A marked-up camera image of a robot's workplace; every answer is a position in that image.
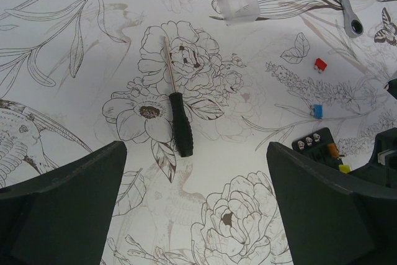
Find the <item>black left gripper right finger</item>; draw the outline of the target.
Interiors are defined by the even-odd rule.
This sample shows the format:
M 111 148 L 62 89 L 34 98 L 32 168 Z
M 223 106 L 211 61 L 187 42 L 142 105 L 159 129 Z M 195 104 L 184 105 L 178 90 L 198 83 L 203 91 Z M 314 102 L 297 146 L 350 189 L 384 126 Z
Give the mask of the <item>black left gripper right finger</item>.
M 266 158 L 294 264 L 396 264 L 396 190 L 278 142 Z

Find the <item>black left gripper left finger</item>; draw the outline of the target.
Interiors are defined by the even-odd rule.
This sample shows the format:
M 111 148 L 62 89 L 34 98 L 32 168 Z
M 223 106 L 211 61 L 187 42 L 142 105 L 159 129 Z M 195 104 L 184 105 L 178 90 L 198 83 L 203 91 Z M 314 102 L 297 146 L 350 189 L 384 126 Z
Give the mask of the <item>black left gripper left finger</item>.
M 100 264 L 127 148 L 114 141 L 1 189 L 1 264 Z

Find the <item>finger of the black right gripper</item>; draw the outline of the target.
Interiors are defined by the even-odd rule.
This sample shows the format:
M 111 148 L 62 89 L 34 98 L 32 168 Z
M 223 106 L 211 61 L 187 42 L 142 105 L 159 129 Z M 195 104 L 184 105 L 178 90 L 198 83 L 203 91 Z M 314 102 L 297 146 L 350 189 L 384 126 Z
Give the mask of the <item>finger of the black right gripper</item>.
M 396 128 L 377 134 L 368 163 L 349 175 L 379 186 L 396 188 Z
M 397 75 L 394 74 L 384 86 L 384 89 L 389 93 L 397 93 Z

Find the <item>yellow blade fuse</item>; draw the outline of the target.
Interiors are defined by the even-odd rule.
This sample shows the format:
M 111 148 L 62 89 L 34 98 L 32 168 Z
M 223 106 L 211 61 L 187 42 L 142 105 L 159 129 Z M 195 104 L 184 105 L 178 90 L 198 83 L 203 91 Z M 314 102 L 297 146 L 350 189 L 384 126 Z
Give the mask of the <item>yellow blade fuse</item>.
M 351 167 L 348 164 L 340 164 L 338 167 L 340 172 L 345 174 L 350 173 L 352 171 Z

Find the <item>orange blade fuse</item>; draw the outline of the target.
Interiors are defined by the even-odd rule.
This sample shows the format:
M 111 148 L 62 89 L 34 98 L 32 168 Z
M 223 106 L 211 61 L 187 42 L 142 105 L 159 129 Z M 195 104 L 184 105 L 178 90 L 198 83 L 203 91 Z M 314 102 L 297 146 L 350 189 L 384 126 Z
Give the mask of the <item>orange blade fuse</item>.
M 327 148 L 328 148 L 328 152 L 329 152 L 329 154 L 331 155 L 332 158 L 338 159 L 338 158 L 345 157 L 345 155 L 340 154 L 340 152 L 339 152 L 339 150 L 338 150 L 338 148 L 337 148 L 335 143 L 327 144 Z

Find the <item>black fuse box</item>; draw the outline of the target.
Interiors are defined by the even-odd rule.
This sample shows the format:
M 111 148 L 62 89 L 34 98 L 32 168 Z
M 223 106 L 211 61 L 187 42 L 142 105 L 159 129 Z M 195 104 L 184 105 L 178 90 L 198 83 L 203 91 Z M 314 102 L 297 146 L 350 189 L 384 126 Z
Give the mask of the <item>black fuse box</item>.
M 341 158 L 332 158 L 327 144 L 335 143 L 329 128 L 321 128 L 311 134 L 298 138 L 292 142 L 292 149 L 313 161 L 325 164 L 333 169 L 339 169 L 343 164 Z

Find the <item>red blade fuse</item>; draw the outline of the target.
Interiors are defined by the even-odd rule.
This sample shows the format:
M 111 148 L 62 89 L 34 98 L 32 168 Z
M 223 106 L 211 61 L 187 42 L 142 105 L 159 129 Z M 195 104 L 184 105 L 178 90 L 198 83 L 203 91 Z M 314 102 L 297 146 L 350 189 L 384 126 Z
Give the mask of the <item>red blade fuse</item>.
M 327 63 L 325 63 L 322 59 L 317 58 L 314 63 L 314 68 L 322 73 L 327 68 Z

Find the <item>blue blade fuse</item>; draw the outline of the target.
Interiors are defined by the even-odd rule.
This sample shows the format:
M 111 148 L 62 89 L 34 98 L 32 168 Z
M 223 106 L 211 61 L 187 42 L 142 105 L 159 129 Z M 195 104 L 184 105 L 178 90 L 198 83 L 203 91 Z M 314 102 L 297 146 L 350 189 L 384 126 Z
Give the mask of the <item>blue blade fuse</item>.
M 323 118 L 323 106 L 321 104 L 313 104 L 311 106 L 311 115 L 315 119 L 322 119 Z

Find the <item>clear plastic fuse cover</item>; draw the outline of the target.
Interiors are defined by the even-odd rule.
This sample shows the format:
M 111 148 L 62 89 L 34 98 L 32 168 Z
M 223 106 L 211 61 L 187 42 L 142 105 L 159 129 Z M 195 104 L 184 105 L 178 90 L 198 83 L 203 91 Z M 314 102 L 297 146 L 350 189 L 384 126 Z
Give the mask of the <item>clear plastic fuse cover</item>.
M 227 26 L 254 22 L 260 15 L 258 0 L 216 0 Z

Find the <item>silver ratchet wrench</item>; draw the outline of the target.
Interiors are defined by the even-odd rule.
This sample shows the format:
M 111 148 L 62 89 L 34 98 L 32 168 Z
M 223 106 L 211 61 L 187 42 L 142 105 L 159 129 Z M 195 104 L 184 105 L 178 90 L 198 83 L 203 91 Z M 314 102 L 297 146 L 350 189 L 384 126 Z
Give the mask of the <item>silver ratchet wrench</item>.
M 350 38 L 357 38 L 363 34 L 364 27 L 354 13 L 350 0 L 340 0 L 343 15 L 344 15 L 344 29 Z

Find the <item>black handled screwdriver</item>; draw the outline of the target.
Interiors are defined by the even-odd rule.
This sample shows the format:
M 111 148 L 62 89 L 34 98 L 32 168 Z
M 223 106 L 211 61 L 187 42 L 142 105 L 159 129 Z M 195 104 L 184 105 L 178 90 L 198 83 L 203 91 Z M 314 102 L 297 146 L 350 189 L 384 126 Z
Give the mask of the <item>black handled screwdriver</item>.
M 167 67 L 171 79 L 172 93 L 169 100 L 172 108 L 172 129 L 174 141 L 181 157 L 190 157 L 193 155 L 194 142 L 192 129 L 184 109 L 184 100 L 182 93 L 177 91 L 174 72 L 172 68 L 172 59 L 169 48 L 169 40 L 164 37 L 164 49 L 167 57 Z

